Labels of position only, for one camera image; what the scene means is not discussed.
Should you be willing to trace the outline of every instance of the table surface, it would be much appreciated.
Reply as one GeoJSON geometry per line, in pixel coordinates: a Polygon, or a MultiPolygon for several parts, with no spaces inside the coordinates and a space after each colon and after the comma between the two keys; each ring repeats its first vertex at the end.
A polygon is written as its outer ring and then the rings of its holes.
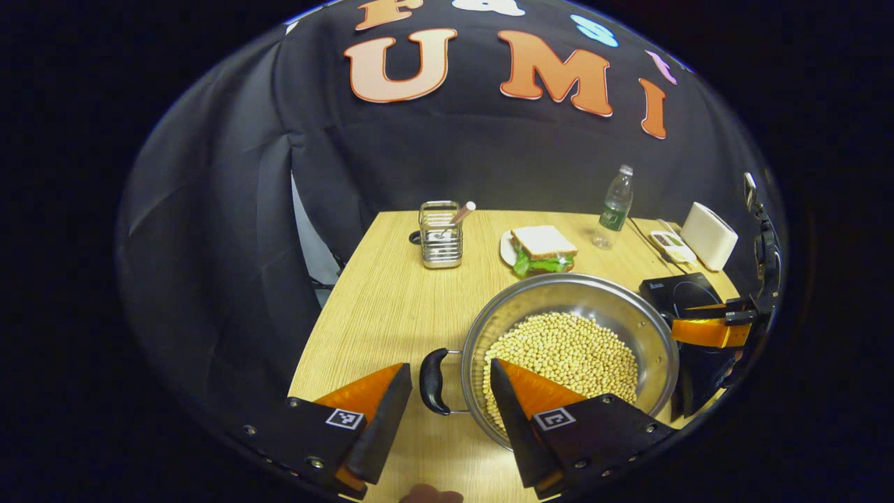
{"type": "MultiPolygon", "coordinates": [[[[461,349],[472,321],[501,290],[519,281],[500,258],[500,238],[520,226],[553,225],[578,247],[573,272],[602,277],[636,292],[644,279],[683,274],[662,260],[636,227],[624,225],[609,250],[591,244],[598,215],[534,211],[478,210],[463,221],[462,265],[426,269],[419,246],[416,211],[380,213],[354,252],[314,326],[291,383],[290,396],[314,400],[371,372],[409,362],[413,392],[377,485],[364,501],[394,503],[413,484],[455,490],[466,501],[537,501],[524,489],[512,453],[489,439],[470,414],[441,416],[429,411],[418,393],[422,359],[446,347],[461,349]]],[[[632,219],[643,233],[663,229],[654,220],[632,219]]],[[[679,226],[671,223],[679,231],[679,226]]],[[[723,299],[738,297],[722,272],[701,263],[682,266],[701,272],[723,299]]],[[[444,402],[465,409],[460,358],[442,364],[444,402]]],[[[709,407],[718,393],[704,408],[709,407]]],[[[675,428],[670,406],[656,417],[675,428]]]]}

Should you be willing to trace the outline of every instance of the stainless steel pot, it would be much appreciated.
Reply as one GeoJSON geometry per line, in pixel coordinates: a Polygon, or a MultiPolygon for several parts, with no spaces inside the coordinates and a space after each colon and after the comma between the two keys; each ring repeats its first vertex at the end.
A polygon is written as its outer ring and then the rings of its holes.
{"type": "Polygon", "coordinates": [[[574,312],[618,334],[637,361],[634,405],[652,416],[667,405],[679,371],[677,345],[667,323],[654,307],[627,288],[599,277],[573,273],[524,279],[494,297],[469,329],[462,351],[442,348],[423,360],[419,373],[422,401],[436,413],[460,412],[451,411],[441,399],[441,360],[447,354],[462,354],[462,392],[468,411],[491,439],[512,450],[506,434],[485,413],[485,351],[526,316],[549,311],[574,312]]]}

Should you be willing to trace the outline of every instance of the lettuce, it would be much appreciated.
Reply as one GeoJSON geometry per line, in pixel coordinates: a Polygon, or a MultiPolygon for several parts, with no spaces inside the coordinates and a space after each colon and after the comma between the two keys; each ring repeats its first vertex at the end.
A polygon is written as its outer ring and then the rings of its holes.
{"type": "Polygon", "coordinates": [[[515,265],[512,268],[515,270],[515,273],[519,275],[519,277],[527,276],[527,273],[530,269],[538,269],[545,270],[548,272],[562,272],[569,265],[574,263],[574,257],[565,257],[565,261],[561,261],[561,258],[555,257],[553,259],[547,260],[531,260],[531,257],[525,252],[525,249],[521,247],[520,244],[515,244],[515,252],[518,254],[518,258],[515,260],[515,265]]]}

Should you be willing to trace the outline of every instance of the plastic bottle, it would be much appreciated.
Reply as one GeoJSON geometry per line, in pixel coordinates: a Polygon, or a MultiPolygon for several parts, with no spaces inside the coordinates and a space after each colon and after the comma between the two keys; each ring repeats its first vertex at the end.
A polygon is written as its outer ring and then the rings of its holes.
{"type": "Polygon", "coordinates": [[[609,186],[609,192],[605,196],[603,214],[599,217],[599,228],[593,244],[604,250],[609,250],[618,242],[620,230],[624,227],[630,206],[633,204],[633,168],[621,165],[618,176],[609,186]]]}

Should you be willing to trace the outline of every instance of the screw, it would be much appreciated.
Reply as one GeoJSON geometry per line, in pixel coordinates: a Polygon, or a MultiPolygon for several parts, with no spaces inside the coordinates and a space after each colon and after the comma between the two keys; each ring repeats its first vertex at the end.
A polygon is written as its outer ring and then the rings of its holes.
{"type": "Polygon", "coordinates": [[[313,457],[313,456],[311,456],[311,457],[308,457],[307,459],[305,459],[304,461],[305,461],[308,465],[311,465],[311,466],[313,466],[314,468],[316,468],[317,470],[321,470],[321,469],[323,469],[323,467],[325,466],[325,465],[323,464],[323,460],[320,459],[319,457],[313,457]]]}

